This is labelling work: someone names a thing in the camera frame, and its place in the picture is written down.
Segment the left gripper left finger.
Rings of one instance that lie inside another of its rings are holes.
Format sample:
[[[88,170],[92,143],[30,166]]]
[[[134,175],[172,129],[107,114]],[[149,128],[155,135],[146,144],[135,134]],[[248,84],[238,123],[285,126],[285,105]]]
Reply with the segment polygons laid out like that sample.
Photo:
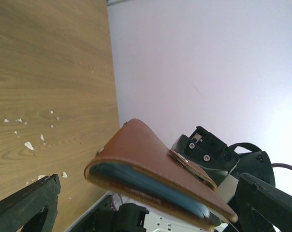
[[[45,176],[0,201],[0,232],[50,232],[60,194],[57,174]]]

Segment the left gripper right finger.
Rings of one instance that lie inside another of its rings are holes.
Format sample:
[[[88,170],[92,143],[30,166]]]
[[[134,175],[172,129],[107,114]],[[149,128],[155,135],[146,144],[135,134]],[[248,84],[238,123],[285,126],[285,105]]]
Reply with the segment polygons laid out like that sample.
[[[292,232],[292,196],[250,174],[241,174],[235,193],[244,232]]]

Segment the brown leather card holder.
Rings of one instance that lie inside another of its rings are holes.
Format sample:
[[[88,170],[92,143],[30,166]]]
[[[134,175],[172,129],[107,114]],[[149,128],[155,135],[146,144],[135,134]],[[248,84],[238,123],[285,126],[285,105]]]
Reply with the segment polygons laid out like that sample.
[[[207,173],[139,119],[126,122],[84,170],[85,179],[212,232],[211,215],[237,222]]]

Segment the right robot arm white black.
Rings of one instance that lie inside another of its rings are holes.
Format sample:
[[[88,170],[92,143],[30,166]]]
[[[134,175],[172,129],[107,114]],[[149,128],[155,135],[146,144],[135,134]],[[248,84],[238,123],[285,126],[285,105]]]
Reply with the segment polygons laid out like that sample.
[[[218,220],[236,222],[237,213],[218,186],[242,173],[275,184],[267,154],[242,143],[247,153],[198,126],[168,148],[138,119],[125,123],[84,170],[85,179],[212,232]]]

